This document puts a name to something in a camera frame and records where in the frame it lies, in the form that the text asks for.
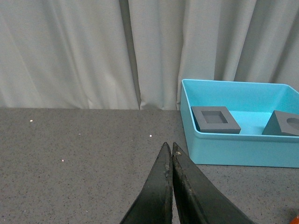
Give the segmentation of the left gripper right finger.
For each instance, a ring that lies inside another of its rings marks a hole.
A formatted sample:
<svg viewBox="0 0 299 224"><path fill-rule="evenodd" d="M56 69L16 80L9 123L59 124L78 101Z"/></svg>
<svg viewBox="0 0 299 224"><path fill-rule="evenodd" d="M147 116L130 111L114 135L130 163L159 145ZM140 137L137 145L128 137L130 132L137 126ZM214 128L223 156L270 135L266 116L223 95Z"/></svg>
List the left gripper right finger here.
<svg viewBox="0 0 299 224"><path fill-rule="evenodd" d="M173 187L182 224L252 224L173 143Z"/></svg>

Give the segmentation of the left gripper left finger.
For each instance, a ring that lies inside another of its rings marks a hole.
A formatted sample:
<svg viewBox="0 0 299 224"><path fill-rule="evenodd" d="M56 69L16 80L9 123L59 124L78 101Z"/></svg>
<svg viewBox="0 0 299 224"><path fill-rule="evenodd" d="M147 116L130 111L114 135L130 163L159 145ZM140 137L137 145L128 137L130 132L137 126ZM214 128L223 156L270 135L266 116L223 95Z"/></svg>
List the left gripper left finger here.
<svg viewBox="0 0 299 224"><path fill-rule="evenodd" d="M165 142L148 178L122 224L171 224L173 200L173 162L171 149Z"/></svg>

